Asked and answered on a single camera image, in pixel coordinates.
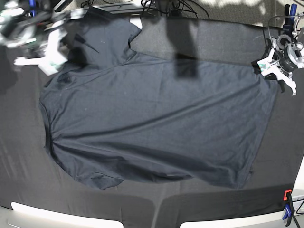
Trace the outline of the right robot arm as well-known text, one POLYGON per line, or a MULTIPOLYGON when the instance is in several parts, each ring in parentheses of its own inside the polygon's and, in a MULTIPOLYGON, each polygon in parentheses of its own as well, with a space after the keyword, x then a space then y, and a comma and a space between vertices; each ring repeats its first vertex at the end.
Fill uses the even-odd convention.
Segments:
POLYGON ((20 48, 16 66, 37 66, 46 75, 57 73, 67 62, 62 40, 65 25, 82 18, 86 8, 55 12, 49 0, 2 0, 0 2, 0 44, 20 48))

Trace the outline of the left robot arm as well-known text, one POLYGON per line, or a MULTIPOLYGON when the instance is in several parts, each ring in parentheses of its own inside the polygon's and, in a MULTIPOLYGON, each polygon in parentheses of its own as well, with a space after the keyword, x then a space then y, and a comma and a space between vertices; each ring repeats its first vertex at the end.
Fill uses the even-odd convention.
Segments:
POLYGON ((268 55, 257 61, 261 75, 267 79, 270 76, 284 82, 297 94, 297 85, 293 80, 293 72, 304 67, 304 28, 298 28, 299 22, 304 19, 304 13, 297 13, 297 4, 286 4, 284 15, 273 16, 267 23, 267 32, 270 41, 268 55), (282 33, 277 37, 271 35, 270 23, 274 19, 284 19, 282 33))

